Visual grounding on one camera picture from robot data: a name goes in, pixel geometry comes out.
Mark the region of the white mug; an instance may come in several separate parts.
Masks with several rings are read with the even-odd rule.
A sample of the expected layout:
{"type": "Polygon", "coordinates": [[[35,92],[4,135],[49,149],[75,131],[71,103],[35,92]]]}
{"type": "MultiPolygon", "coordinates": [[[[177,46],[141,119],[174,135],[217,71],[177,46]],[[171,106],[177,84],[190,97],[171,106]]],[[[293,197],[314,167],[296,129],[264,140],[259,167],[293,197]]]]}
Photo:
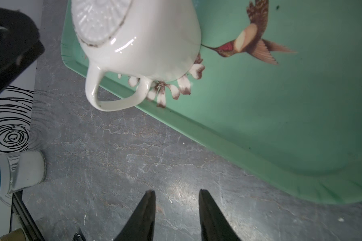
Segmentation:
{"type": "Polygon", "coordinates": [[[161,96],[154,82],[177,81],[190,89],[187,73],[196,66],[201,46],[192,1],[72,1],[70,12],[89,60],[85,94],[96,109],[118,111],[161,96]],[[135,93],[100,101],[98,89],[107,72],[129,76],[135,93]]]}

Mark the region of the green floral tray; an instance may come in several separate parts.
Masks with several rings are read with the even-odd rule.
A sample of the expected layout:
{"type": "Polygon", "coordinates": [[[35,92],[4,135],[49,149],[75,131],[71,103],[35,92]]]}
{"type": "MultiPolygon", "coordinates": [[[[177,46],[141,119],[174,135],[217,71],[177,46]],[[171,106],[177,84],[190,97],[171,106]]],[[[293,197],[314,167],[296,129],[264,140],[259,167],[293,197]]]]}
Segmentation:
{"type": "Polygon", "coordinates": [[[249,1],[194,1],[202,62],[191,94],[139,109],[295,197],[362,201],[362,1],[270,1],[261,42],[277,65],[221,57],[249,1]]]}

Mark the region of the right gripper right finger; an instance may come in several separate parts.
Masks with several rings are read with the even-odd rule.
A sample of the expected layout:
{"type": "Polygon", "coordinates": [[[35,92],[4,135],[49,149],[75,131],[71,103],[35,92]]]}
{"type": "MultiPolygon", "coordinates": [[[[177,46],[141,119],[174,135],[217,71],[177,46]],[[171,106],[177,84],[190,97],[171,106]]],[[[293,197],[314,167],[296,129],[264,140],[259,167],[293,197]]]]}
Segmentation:
{"type": "Polygon", "coordinates": [[[202,241],[241,241],[206,189],[199,192],[202,241]]]}

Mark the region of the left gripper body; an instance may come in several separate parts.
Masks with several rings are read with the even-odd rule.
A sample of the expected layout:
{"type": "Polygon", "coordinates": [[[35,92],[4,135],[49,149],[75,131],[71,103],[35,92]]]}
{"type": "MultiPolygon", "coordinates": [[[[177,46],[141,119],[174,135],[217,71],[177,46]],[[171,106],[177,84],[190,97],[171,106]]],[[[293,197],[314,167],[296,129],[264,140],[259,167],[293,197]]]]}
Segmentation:
{"type": "Polygon", "coordinates": [[[39,29],[29,16],[0,8],[0,94],[44,51],[39,29]]]}

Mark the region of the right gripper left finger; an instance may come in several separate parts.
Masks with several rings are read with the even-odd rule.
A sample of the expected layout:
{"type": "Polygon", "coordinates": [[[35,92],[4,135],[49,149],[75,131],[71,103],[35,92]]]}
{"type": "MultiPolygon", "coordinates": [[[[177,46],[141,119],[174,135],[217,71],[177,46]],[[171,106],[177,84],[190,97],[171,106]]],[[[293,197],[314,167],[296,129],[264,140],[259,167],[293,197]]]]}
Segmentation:
{"type": "Polygon", "coordinates": [[[156,214],[154,190],[145,192],[115,241],[153,241],[156,214]]]}

